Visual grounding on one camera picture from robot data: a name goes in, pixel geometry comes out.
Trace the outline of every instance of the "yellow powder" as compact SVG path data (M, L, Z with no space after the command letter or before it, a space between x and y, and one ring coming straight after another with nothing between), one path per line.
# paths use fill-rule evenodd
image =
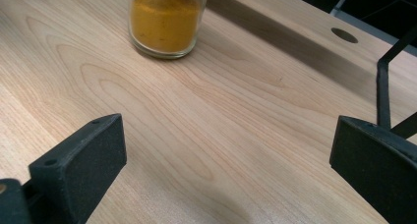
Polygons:
M200 6L195 0L134 0L131 32L148 48L181 51L193 40L199 13Z

